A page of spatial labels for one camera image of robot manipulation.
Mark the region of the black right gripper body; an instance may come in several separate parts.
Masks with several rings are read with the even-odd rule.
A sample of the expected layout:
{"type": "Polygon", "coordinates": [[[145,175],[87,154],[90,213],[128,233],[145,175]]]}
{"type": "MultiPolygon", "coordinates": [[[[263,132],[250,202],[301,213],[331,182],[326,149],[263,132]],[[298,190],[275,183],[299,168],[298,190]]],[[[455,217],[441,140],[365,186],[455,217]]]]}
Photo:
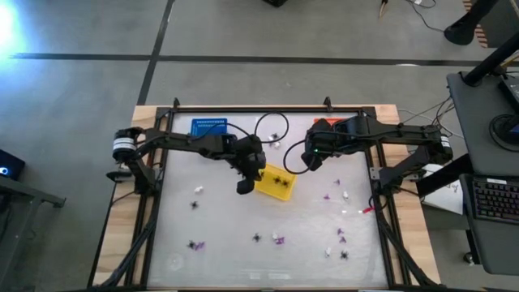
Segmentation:
{"type": "Polygon", "coordinates": [[[356,135],[352,128],[353,118],[335,119],[332,123],[327,118],[316,119],[307,130],[304,149],[308,154],[353,154],[357,152],[354,143],[356,135]]]}

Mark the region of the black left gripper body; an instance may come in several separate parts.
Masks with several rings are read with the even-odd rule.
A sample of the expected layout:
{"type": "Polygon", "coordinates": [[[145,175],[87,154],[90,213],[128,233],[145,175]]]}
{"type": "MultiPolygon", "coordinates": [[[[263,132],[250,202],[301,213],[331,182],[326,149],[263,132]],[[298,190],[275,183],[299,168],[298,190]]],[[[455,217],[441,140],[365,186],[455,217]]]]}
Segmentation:
{"type": "Polygon", "coordinates": [[[260,171],[266,166],[262,142],[256,135],[249,135],[233,141],[230,155],[225,159],[245,179],[260,181],[260,171]]]}

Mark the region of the yellow plastic basket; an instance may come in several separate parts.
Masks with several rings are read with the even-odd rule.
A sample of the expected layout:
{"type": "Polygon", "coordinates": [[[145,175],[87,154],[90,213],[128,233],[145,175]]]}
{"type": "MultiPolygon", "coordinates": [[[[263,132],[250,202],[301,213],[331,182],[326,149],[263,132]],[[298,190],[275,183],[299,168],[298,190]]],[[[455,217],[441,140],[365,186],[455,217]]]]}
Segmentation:
{"type": "Polygon", "coordinates": [[[297,181],[297,176],[282,168],[267,164],[259,171],[261,180],[255,182],[255,190],[275,199],[288,201],[297,181]]]}

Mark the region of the blue plastic basket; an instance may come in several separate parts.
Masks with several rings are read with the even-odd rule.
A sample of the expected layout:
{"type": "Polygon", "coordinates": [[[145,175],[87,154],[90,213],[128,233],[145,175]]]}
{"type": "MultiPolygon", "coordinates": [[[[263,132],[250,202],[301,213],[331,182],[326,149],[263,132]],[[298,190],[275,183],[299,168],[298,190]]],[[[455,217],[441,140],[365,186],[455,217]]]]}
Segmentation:
{"type": "Polygon", "coordinates": [[[226,118],[193,118],[191,120],[191,135],[219,135],[227,133],[226,118]]]}

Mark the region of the black desk leg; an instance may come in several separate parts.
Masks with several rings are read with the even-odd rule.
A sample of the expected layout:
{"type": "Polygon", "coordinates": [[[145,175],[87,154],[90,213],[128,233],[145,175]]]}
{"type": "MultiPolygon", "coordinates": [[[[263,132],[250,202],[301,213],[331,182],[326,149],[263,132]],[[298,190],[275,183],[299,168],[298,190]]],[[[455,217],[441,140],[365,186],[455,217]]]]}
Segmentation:
{"type": "Polygon", "coordinates": [[[441,187],[447,186],[459,179],[462,174],[473,174],[474,167],[470,160],[470,155],[465,154],[458,157],[448,165],[433,174],[430,174],[416,183],[418,196],[423,198],[437,191],[441,187]]]}

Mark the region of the grey desk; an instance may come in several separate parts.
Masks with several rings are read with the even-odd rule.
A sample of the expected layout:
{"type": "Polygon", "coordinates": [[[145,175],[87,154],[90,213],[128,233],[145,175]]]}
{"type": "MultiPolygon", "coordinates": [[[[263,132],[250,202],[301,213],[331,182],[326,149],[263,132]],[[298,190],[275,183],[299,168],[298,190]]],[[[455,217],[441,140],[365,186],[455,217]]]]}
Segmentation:
{"type": "Polygon", "coordinates": [[[471,87],[462,74],[447,75],[447,84],[457,117],[465,137],[465,145],[472,165],[468,174],[460,176],[465,209],[474,238],[474,255],[490,274],[519,276],[519,224],[480,220],[475,217],[476,178],[489,178],[519,183],[519,152],[501,148],[491,138],[491,120],[501,114],[514,114],[514,108],[498,89],[501,78],[487,76],[471,87]]]}

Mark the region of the black chair foot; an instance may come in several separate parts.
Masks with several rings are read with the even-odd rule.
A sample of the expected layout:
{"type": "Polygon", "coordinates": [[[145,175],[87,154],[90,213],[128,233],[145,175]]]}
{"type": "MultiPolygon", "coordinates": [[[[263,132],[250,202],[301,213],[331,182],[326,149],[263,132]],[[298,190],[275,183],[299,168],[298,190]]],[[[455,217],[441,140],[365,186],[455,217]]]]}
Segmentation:
{"type": "Polygon", "coordinates": [[[446,27],[444,37],[455,45],[468,45],[474,39],[479,22],[499,0],[475,0],[471,8],[457,21],[446,27]]]}

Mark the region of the black keyboard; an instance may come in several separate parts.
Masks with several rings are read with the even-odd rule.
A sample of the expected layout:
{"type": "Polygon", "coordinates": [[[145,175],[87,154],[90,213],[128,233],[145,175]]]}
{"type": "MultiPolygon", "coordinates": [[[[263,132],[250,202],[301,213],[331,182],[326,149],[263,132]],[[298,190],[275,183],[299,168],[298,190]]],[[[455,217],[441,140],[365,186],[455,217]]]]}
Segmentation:
{"type": "Polygon", "coordinates": [[[497,223],[519,226],[519,178],[462,174],[459,177],[469,226],[497,223]]]}

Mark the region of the round black monitor base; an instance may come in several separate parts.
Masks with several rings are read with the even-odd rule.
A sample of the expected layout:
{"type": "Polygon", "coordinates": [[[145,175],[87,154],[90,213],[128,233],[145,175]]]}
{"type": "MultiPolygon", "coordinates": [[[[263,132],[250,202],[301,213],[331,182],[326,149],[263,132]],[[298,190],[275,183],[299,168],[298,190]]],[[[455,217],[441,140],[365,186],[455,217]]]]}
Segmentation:
{"type": "Polygon", "coordinates": [[[500,148],[519,152],[519,114],[501,114],[489,123],[489,133],[500,148]]]}

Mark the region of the black pole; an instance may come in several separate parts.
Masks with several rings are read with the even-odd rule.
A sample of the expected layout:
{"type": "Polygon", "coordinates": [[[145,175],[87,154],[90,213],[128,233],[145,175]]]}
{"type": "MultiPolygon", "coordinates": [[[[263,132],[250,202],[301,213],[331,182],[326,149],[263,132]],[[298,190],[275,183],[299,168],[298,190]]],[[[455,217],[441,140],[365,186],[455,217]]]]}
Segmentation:
{"type": "Polygon", "coordinates": [[[472,71],[462,76],[462,80],[469,86],[477,86],[480,81],[495,70],[506,58],[513,55],[519,49],[519,32],[515,33],[502,46],[485,58],[472,71]]]}

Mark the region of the orange striped mat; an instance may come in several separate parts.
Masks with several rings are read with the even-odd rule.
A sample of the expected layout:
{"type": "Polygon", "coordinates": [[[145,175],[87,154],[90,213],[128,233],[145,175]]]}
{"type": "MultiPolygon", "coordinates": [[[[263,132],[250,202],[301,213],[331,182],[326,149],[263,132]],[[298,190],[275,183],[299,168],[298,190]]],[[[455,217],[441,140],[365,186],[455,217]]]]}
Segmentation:
{"type": "MultiPolygon", "coordinates": [[[[462,0],[463,6],[467,12],[471,10],[475,1],[476,0],[462,0]]],[[[476,28],[474,29],[474,37],[476,38],[481,47],[483,47],[484,49],[489,48],[486,34],[480,24],[477,24],[476,28]]]]}

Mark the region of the black device on desk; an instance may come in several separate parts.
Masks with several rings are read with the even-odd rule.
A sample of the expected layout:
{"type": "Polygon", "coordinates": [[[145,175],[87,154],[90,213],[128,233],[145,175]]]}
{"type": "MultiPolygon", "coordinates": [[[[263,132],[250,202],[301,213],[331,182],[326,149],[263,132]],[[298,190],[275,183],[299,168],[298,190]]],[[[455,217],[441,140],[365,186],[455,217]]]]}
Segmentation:
{"type": "Polygon", "coordinates": [[[519,113],[519,79],[502,79],[498,85],[498,88],[504,94],[504,97],[508,101],[510,106],[517,113],[519,113]]]}

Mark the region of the grey metal stand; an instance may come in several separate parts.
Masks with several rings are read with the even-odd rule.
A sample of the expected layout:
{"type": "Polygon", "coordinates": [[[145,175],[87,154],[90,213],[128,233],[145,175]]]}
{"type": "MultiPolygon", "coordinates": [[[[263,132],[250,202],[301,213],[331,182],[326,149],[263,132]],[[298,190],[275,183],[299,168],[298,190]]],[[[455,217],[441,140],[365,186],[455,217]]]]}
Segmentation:
{"type": "Polygon", "coordinates": [[[0,292],[6,292],[22,246],[42,203],[62,208],[66,199],[0,177],[0,292]]]}

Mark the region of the black box with blue light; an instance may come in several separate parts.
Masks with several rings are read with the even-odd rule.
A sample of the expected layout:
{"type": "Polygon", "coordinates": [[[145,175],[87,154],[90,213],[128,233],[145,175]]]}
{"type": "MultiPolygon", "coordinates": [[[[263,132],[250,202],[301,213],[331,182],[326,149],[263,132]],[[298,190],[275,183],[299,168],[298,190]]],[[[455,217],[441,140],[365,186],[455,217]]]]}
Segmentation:
{"type": "Polygon", "coordinates": [[[25,161],[0,149],[0,176],[17,181],[25,167],[25,161]]]}

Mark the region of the black aluminium table frame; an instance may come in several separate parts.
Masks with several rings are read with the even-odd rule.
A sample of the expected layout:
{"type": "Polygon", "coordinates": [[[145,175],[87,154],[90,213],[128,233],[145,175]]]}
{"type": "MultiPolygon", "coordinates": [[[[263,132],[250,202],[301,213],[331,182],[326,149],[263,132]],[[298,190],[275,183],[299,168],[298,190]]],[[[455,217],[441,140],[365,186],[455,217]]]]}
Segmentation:
{"type": "MultiPolygon", "coordinates": [[[[401,121],[395,105],[332,105],[330,101],[322,105],[180,105],[175,101],[172,105],[138,105],[134,109],[131,123],[136,127],[169,130],[174,124],[174,117],[180,114],[264,114],[270,111],[328,116],[359,112],[373,116],[380,122],[398,124],[401,121]]],[[[404,187],[404,192],[390,199],[384,215],[420,269],[432,281],[440,282],[422,204],[415,195],[417,188],[411,182],[406,182],[404,187]]],[[[153,197],[135,196],[122,207],[109,208],[88,280],[88,290],[103,292],[102,283],[122,261],[145,224],[150,221],[152,208],[158,204],[159,201],[153,197]]],[[[122,280],[111,287],[111,291],[147,290],[144,275],[151,264],[151,244],[154,239],[151,235],[140,247],[122,280]]]]}

